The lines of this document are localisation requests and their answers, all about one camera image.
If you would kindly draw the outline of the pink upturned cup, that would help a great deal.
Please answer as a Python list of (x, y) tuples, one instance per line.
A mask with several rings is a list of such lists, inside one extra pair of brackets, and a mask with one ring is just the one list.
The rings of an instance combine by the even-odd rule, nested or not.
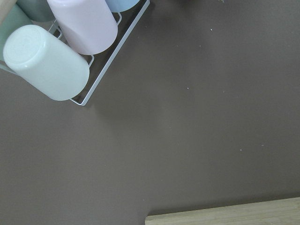
[(70, 47), (83, 55), (108, 49), (118, 34), (118, 25), (104, 0), (49, 0)]

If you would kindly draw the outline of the blue upturned cup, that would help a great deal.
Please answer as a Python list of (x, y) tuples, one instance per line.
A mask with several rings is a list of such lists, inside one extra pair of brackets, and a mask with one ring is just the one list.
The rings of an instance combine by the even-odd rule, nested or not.
[(139, 3), (139, 0), (105, 0), (112, 13), (127, 11)]

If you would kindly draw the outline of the grey-green upturned cup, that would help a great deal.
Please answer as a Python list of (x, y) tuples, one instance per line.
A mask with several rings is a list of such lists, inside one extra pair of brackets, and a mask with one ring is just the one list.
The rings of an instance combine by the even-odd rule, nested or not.
[(54, 15), (46, 0), (18, 0), (17, 5), (33, 21), (49, 22)]

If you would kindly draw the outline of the pale green upturned cup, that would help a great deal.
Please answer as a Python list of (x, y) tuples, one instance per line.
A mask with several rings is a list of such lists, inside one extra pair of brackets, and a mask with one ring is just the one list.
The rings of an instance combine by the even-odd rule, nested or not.
[(7, 38), (18, 28), (31, 25), (29, 17), (15, 4), (0, 26), (0, 61), (4, 62), (3, 49)]

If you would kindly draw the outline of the wooden cutting board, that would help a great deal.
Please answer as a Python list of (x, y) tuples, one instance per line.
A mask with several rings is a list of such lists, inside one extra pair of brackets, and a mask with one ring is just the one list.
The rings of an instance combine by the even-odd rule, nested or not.
[(147, 216), (146, 225), (298, 225), (300, 199), (289, 198)]

